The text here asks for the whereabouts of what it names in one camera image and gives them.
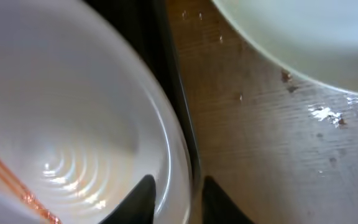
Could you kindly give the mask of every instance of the white bowl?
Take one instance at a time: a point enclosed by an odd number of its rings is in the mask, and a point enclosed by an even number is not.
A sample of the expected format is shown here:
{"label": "white bowl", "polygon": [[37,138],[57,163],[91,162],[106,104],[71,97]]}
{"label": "white bowl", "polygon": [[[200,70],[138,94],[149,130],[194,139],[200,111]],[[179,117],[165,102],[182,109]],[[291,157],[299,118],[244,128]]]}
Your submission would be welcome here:
{"label": "white bowl", "polygon": [[80,1],[0,0],[0,159],[64,224],[99,223],[146,174],[155,223],[188,218],[176,117],[141,59]]}
{"label": "white bowl", "polygon": [[213,1],[276,64],[314,82],[358,93],[358,1]]}

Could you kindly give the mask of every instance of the plate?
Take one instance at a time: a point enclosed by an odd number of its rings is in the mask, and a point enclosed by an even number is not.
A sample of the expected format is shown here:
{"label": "plate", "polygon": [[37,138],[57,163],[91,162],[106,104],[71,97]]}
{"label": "plate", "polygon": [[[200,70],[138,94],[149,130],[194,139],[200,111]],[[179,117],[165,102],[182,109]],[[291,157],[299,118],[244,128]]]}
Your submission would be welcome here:
{"label": "plate", "polygon": [[155,223],[188,218],[190,167],[169,102],[79,1],[0,0],[0,159],[63,223],[99,223],[146,174]]}
{"label": "plate", "polygon": [[213,1],[271,61],[305,79],[358,94],[358,1]]}

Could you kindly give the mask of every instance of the wood grain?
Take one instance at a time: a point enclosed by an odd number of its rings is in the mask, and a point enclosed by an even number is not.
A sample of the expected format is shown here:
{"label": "wood grain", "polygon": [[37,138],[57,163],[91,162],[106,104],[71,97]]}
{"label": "wood grain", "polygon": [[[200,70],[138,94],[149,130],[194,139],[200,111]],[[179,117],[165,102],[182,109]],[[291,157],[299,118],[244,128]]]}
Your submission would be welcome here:
{"label": "wood grain", "polygon": [[[204,174],[259,224],[358,223],[358,97],[296,77],[290,93],[208,0],[167,0],[167,10]],[[200,199],[190,223],[201,223]]]}

